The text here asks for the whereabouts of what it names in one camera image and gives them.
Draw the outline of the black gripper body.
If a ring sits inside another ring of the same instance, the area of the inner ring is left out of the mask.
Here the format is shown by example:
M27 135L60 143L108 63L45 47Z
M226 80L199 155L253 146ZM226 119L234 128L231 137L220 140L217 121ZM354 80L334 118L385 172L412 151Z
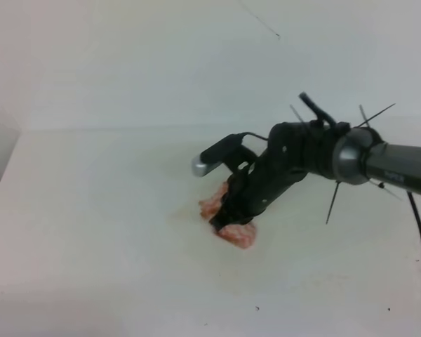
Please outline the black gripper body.
M309 173L333 179L336 140L334 128L319 126L315 121L275 125L253 170L244 169L229 179L224 224L248 223Z

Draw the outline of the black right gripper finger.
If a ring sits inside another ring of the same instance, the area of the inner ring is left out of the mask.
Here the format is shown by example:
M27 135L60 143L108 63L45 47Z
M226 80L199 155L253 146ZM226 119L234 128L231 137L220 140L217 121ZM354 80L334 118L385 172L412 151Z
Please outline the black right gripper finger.
M254 236L255 226L252 223L229 225L213 225L215 233L219 236Z

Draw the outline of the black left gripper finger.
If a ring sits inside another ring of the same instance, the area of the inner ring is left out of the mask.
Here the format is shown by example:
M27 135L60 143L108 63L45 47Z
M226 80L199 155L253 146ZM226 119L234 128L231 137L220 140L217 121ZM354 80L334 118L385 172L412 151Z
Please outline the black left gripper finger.
M216 207L216 212L210 219L211 225L229 225L232 222L231 203L220 202Z

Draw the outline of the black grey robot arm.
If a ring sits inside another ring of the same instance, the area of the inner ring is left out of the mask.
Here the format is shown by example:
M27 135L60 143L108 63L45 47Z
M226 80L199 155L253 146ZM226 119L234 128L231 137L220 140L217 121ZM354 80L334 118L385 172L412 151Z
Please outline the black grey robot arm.
M241 146L224 163L232 174L210 220L216 230L250 222L309 173L350 185L376 179L421 195L421 147L389 144L376 130L348 123L277 124L260 156Z

